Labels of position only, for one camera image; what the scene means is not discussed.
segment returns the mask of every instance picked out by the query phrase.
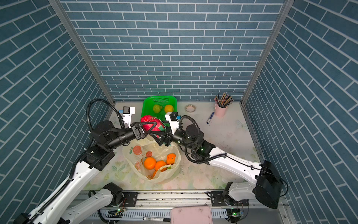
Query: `brick wall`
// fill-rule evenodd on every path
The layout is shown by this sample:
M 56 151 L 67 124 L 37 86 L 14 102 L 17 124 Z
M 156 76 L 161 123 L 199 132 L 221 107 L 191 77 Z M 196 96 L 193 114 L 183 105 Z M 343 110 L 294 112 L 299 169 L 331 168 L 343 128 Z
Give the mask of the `brick wall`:
M 283 0 L 61 1 L 117 101 L 241 99 Z
M 47 0 L 0 2 L 0 223 L 29 212 L 67 176 L 104 94 Z M 106 107 L 95 105 L 93 120 Z
M 298 223 L 358 223 L 358 1 L 295 0 L 247 102 Z

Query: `butterfly sticker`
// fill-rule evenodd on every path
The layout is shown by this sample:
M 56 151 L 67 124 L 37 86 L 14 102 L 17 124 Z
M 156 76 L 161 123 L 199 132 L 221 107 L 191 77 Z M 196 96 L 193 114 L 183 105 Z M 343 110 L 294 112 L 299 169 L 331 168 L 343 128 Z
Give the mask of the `butterfly sticker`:
M 236 120 L 236 128 L 237 129 L 242 128 L 244 130 L 248 130 L 246 122 L 242 123 L 240 120 Z

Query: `yellow fruit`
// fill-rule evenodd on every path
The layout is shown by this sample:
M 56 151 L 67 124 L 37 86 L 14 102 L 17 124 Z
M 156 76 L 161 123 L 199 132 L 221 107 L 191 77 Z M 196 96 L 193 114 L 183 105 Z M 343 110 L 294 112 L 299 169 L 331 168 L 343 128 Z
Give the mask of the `yellow fruit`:
M 174 111 L 174 107 L 172 105 L 166 105 L 165 108 L 164 108 L 164 111 L 165 113 L 168 113 L 168 112 L 173 112 Z
M 153 112 L 154 113 L 159 113 L 161 110 L 162 110 L 162 106 L 160 106 L 160 105 L 158 105 L 158 104 L 155 104 L 154 106 L 153 106 Z
M 144 167 L 148 170 L 154 169 L 156 160 L 153 157 L 148 157 L 144 161 Z

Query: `black cable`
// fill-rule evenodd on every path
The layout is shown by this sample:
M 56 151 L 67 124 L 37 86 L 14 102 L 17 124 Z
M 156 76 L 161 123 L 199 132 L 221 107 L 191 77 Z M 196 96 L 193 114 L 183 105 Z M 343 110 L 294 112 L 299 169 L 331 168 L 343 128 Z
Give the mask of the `black cable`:
M 243 220 L 243 219 L 245 219 L 246 217 L 247 217 L 247 215 L 248 215 L 248 211 L 249 211 L 249 209 L 250 209 L 250 200 L 247 200 L 248 201 L 248 206 L 247 206 L 247 212 L 246 212 L 246 215 L 245 215 L 245 217 L 244 218 L 242 218 L 242 219 L 240 219 L 240 221 L 241 220 Z
M 195 141 L 193 141 L 193 142 L 187 144 L 187 145 L 185 146 L 185 148 L 184 148 L 184 154 L 185 154 L 186 158 L 187 158 L 190 162 L 196 163 L 196 164 L 201 164 L 201 163 L 209 162 L 209 161 L 211 161 L 211 160 L 213 160 L 213 159 L 217 159 L 217 158 L 225 157 L 225 156 L 226 156 L 226 153 L 223 153 L 223 154 L 214 155 L 214 156 L 212 156 L 212 157 L 210 157 L 210 158 L 208 158 L 208 159 L 200 160 L 200 161 L 197 161 L 197 160 L 194 160 L 194 159 L 190 158 L 190 157 L 189 157 L 189 153 L 188 153 L 188 147 L 189 147 L 189 146 L 192 146 L 192 145 L 194 145 L 194 144 L 197 144 L 197 143 L 199 142 L 199 139 L 201 139 L 201 138 L 200 138 L 200 137 L 201 137 L 201 131 L 200 131 L 199 125 L 196 123 L 196 121 L 195 121 L 192 117 L 190 117 L 190 116 L 188 116 L 188 115 L 183 115 L 183 116 L 181 116 L 181 118 L 180 118 L 180 120 L 179 120 L 179 130 L 180 130 L 181 132 L 185 132 L 185 130 L 182 129 L 182 120 L 183 120 L 183 119 L 188 119 L 189 121 L 191 121 L 191 122 L 194 124 L 195 129 L 197 130 L 197 134 L 198 134 L 197 137 L 196 137 L 196 139 L 195 139 Z
M 89 190 L 89 192 L 88 192 L 88 197 L 89 197 L 89 198 L 91 197 L 91 193 L 93 193 L 93 195 L 96 194 L 96 192 L 95 192 L 94 190 Z M 118 223 L 118 222 L 119 222 L 119 220 L 118 220 L 118 221 L 115 221 L 115 220 L 106 220 L 106 219 L 104 219 L 103 216 L 102 216 L 102 214 L 101 214 L 101 211 L 100 211 L 100 210 L 97 210 L 97 213 L 98 213 L 99 218 L 100 218 L 100 219 L 102 220 L 102 222 L 104 222 L 104 223 L 107 223 L 107 224 L 115 224 L 115 223 Z
M 91 136 L 89 143 L 87 144 L 86 150 L 92 145 L 93 137 Z M 34 214 L 29 221 L 27 221 L 26 224 L 33 224 L 34 220 L 65 190 L 65 188 L 68 186 L 68 184 L 72 181 L 74 172 L 76 171 L 76 165 L 79 162 L 80 158 L 86 153 L 86 150 L 84 150 L 80 156 L 76 158 L 76 160 L 73 162 L 71 170 L 68 175 L 68 179 L 62 185 L 62 187 L 39 209 L 39 211 Z
M 251 168 L 251 169 L 260 170 L 260 171 L 263 171 L 263 172 L 265 172 L 265 173 L 271 174 L 271 175 L 273 175 L 274 177 L 277 177 L 278 179 L 280 179 L 280 180 L 282 180 L 283 182 L 285 182 L 285 184 L 286 184 L 286 186 L 287 186 L 287 189 L 286 189 L 286 192 L 285 192 L 283 195 L 280 195 L 280 197 L 285 196 L 285 195 L 287 194 L 287 192 L 289 191 L 289 185 L 288 185 L 287 182 L 286 182 L 284 179 L 282 179 L 281 177 L 276 176 L 276 175 L 274 175 L 273 173 L 267 172 L 267 171 L 265 171 L 265 170 L 258 169 L 258 168 L 255 168 L 255 167 L 246 165 L 246 164 L 244 164 L 244 163 L 242 163 L 242 162 L 239 162 L 239 161 L 237 161 L 237 160 L 235 160 L 235 159 L 233 159 L 233 158 L 231 158 L 231 157 L 229 157 L 229 156 L 226 156 L 226 157 L 229 158 L 229 159 L 232 159 L 232 160 L 234 160 L 235 162 L 238 162 L 238 163 L 240 163 L 240 164 L 242 164 L 242 165 L 244 165 L 244 166 L 247 166 L 247 167 L 249 167 L 249 168 Z
M 88 103 L 87 109 L 86 109 L 87 125 L 88 125 L 88 128 L 89 128 L 89 131 L 92 132 L 92 130 L 93 130 L 93 127 L 92 127 L 92 124 L 91 124 L 91 117 L 90 117 L 91 106 L 92 106 L 92 104 L 94 104 L 94 103 L 97 102 L 97 101 L 103 102 L 103 103 L 107 104 L 110 108 L 112 108 L 112 110 L 114 110 L 114 112 L 116 113 L 116 115 L 117 115 L 117 117 L 118 117 L 119 124 L 120 124 L 121 128 L 122 128 L 122 129 L 125 129 L 123 117 L 122 117 L 121 114 L 118 112 L 118 110 L 117 110 L 112 104 L 110 104 L 108 101 L 105 101 L 104 99 L 99 99 L 99 98 L 97 98 L 97 99 L 91 100 L 91 101 Z
M 242 212 L 244 212 L 244 203 L 242 203 L 242 200 L 240 200 L 240 202 L 241 202 Z
M 214 196 L 210 196 L 210 195 L 209 195 L 209 192 L 206 192 L 206 195 L 207 195 L 209 198 L 211 198 L 211 199 L 212 199 L 212 198 L 215 198 Z
M 181 146 L 181 145 L 179 145 L 179 144 L 177 144 L 177 145 L 179 146 L 180 150 L 181 150 L 182 152 L 184 152 L 184 150 L 183 150 L 182 146 Z

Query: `metal frame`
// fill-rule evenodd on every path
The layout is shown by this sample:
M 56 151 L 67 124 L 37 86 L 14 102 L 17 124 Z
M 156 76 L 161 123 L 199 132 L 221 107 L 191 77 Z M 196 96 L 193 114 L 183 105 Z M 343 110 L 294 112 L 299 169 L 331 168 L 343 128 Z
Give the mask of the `metal frame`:
M 242 105 L 240 104 L 240 107 L 241 107 L 241 111 L 244 115 L 244 118 L 245 118 L 245 121 L 246 121 L 246 124 L 247 124 L 247 128 L 251 134 L 251 138 L 252 138 L 252 141 L 253 141 L 253 144 L 256 148 L 256 152 L 257 152 L 257 155 L 258 155 L 258 158 L 260 159 L 260 162 L 263 163 L 263 161 L 265 160 L 265 156 L 262 152 L 262 148 L 260 146 L 260 143 L 258 141 L 258 137 L 256 135 L 256 132 L 253 128 L 253 125 L 251 123 L 251 120 L 250 120 L 250 117 L 248 116 L 248 112 L 247 112 L 247 109 L 245 107 L 245 105 Z
M 65 27 L 67 33 L 71 37 L 72 41 L 74 42 L 75 46 L 77 47 L 79 53 L 82 55 L 84 61 L 86 62 L 87 66 L 92 72 L 92 75 L 100 85 L 100 88 L 104 92 L 105 96 L 107 97 L 108 101 L 114 105 L 115 100 L 112 97 L 109 89 L 107 88 L 105 82 L 103 81 L 101 75 L 99 74 L 96 65 L 92 61 L 90 55 L 88 54 L 82 40 L 79 38 L 78 33 L 76 32 L 73 24 L 71 23 L 70 18 L 68 17 L 65 9 L 63 8 L 62 4 L 59 0 L 49 0 L 53 10 L 56 12 L 58 18 L 61 20 L 62 25 Z
M 297 224 L 291 208 L 278 208 L 281 214 L 283 224 Z
M 251 91 L 252 91 L 252 88 L 258 78 L 258 76 L 260 75 L 260 72 L 262 70 L 262 67 L 268 57 L 268 54 L 269 52 L 271 51 L 271 48 L 272 46 L 274 45 L 275 43 L 275 40 L 277 38 L 277 36 L 279 35 L 279 32 L 281 30 L 281 27 L 287 17 L 287 14 L 289 13 L 290 9 L 291 9 L 291 6 L 293 4 L 294 0 L 286 0 L 284 5 L 282 6 L 282 9 L 279 13 L 279 16 L 277 18 L 277 21 L 275 22 L 274 24 L 274 27 L 272 28 L 272 31 L 271 31 L 271 34 L 270 34 L 270 37 L 268 38 L 267 40 L 267 43 L 265 45 L 265 48 L 263 49 L 262 51 L 262 54 L 261 54 L 261 57 L 256 65 L 256 68 L 252 74 L 252 77 L 247 85 L 247 89 L 242 97 L 242 100 L 241 100 L 241 104 L 242 105 L 245 105 Z
M 104 120 L 110 120 L 110 117 L 111 117 L 111 115 L 112 115 L 112 112 L 114 112 L 113 109 L 109 107 Z
M 211 199 L 206 195 L 208 190 L 142 190 L 142 191 L 124 191 L 138 192 L 136 206 L 126 208 L 122 218 L 113 220 L 143 220 L 144 216 L 170 218 L 170 212 L 175 207 L 185 206 L 208 206 L 211 209 L 213 218 L 227 218 L 226 209 L 235 209 L 236 206 L 211 206 Z M 81 191 L 73 201 L 74 204 L 81 203 L 88 199 L 88 191 Z M 250 200 L 250 209 L 266 208 L 257 200 Z M 285 197 L 280 198 L 279 209 L 288 209 L 288 203 Z M 116 208 L 104 207 L 100 209 L 101 214 L 106 217 L 108 211 Z M 93 213 L 87 220 L 99 219 L 97 213 Z

